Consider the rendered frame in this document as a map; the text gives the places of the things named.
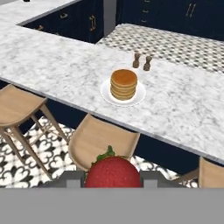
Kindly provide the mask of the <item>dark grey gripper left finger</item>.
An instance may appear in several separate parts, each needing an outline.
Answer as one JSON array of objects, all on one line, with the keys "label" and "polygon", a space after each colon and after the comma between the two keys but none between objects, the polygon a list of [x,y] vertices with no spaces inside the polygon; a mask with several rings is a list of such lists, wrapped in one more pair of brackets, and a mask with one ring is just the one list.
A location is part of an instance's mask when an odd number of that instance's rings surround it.
[{"label": "dark grey gripper left finger", "polygon": [[64,171],[54,181],[46,182],[42,187],[48,188],[82,188],[86,173],[84,171]]}]

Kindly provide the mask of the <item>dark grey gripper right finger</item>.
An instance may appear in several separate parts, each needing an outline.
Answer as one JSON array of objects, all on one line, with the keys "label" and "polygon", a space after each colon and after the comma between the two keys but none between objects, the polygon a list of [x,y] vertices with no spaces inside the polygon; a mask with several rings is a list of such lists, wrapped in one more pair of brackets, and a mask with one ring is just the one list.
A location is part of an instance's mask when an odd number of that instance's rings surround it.
[{"label": "dark grey gripper right finger", "polygon": [[160,171],[140,171],[140,179],[143,188],[183,188],[166,179]]}]

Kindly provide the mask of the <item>red strawberry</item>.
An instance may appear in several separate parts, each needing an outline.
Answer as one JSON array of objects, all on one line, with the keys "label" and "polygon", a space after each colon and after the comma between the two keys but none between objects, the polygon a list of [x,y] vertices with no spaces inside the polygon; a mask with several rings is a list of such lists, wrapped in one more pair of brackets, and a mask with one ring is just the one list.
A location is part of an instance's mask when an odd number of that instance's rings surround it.
[{"label": "red strawberry", "polygon": [[111,145],[100,154],[87,171],[87,188],[141,187],[140,173],[124,156],[117,156]]}]

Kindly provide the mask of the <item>navy blue counter base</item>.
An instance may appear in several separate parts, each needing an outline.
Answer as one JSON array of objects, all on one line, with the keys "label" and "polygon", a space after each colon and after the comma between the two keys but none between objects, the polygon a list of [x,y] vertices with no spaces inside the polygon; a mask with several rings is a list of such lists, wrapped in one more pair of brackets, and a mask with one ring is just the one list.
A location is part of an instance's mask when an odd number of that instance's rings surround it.
[{"label": "navy blue counter base", "polygon": [[104,122],[87,114],[71,137],[66,137],[47,107],[47,99],[14,87],[0,84],[0,135],[15,150],[16,138],[33,156],[38,165],[43,163],[33,151],[32,145],[20,132],[19,126],[28,119],[38,122],[35,113],[41,111],[68,144],[72,161],[83,171],[90,168],[96,157],[111,146],[115,154],[131,158],[133,154],[183,175],[198,173],[199,157],[152,137],[140,137],[137,132],[127,131],[112,123]]}]

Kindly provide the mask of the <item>light wooden bar stool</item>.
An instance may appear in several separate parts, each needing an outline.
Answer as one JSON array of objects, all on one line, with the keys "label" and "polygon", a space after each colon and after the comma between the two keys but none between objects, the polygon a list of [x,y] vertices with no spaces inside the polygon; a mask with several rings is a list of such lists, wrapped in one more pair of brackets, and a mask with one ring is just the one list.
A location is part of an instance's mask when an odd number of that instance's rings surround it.
[{"label": "light wooden bar stool", "polygon": [[[59,132],[59,137],[62,137],[67,143],[69,143],[69,141],[54,119],[50,110],[47,108],[46,102],[46,98],[26,92],[14,87],[11,84],[2,88],[0,90],[0,135],[12,148],[20,162],[24,164],[25,161],[19,154],[18,148],[11,140],[13,137],[16,138],[30,153],[37,165],[44,171],[47,177],[52,179],[52,176],[32,148],[32,145],[35,144],[43,135],[47,132],[51,132],[51,127],[42,127],[39,120],[35,116],[35,113],[38,110],[41,110],[51,122],[52,126]],[[39,135],[32,143],[29,143],[19,130],[19,126],[26,122],[29,118],[31,118],[42,131],[42,134]]]},{"label": "light wooden bar stool", "polygon": [[215,164],[203,157],[199,158],[199,167],[174,179],[176,183],[197,179],[199,188],[224,188],[224,165]]},{"label": "light wooden bar stool", "polygon": [[100,154],[104,154],[111,145],[118,156],[131,159],[140,134],[103,122],[87,114],[73,132],[68,152],[73,163],[87,171]]}]

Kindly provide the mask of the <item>white plate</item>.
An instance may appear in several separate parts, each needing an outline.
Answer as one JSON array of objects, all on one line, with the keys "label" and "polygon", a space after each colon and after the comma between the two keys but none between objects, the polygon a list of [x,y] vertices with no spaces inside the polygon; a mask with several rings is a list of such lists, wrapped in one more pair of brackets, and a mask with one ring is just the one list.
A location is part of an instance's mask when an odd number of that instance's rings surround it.
[{"label": "white plate", "polygon": [[101,96],[116,106],[130,107],[142,102],[146,96],[144,85],[138,81],[133,87],[118,87],[110,80],[101,84]]}]

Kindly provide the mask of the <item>stack of pancakes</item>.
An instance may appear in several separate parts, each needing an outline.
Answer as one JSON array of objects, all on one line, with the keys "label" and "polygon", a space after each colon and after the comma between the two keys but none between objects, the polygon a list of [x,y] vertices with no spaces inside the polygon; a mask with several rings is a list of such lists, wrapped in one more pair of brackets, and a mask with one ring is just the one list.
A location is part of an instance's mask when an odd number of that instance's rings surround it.
[{"label": "stack of pancakes", "polygon": [[128,69],[115,70],[110,77],[110,93],[121,101],[131,99],[137,88],[137,75]]}]

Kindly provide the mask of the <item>brown wooden pepper shaker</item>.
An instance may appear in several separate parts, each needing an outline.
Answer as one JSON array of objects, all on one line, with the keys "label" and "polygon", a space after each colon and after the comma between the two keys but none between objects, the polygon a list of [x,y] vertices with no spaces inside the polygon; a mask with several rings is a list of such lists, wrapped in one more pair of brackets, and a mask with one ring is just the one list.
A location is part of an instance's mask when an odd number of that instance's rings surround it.
[{"label": "brown wooden pepper shaker", "polygon": [[146,56],[146,61],[145,61],[145,64],[143,65],[143,70],[144,71],[150,71],[150,68],[151,68],[151,60],[152,60],[152,57],[151,56]]}]

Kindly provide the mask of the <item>brown wooden salt shaker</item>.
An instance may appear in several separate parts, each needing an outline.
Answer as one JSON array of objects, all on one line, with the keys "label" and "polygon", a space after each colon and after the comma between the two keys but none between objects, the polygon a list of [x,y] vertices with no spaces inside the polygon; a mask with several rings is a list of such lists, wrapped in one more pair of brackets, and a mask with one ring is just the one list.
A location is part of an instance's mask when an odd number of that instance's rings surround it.
[{"label": "brown wooden salt shaker", "polygon": [[135,55],[134,55],[135,59],[133,61],[133,64],[132,66],[134,68],[139,68],[139,58],[140,58],[140,53],[139,52],[136,52]]}]

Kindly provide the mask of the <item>navy blue cabinet run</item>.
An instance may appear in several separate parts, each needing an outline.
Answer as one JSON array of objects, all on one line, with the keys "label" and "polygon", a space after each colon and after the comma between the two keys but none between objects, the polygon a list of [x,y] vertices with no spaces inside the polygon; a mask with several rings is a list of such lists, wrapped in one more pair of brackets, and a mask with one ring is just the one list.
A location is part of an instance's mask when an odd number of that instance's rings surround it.
[{"label": "navy blue cabinet run", "polygon": [[95,44],[104,36],[103,0],[80,0],[24,27]]},{"label": "navy blue cabinet run", "polygon": [[224,0],[116,0],[116,23],[224,41]]}]

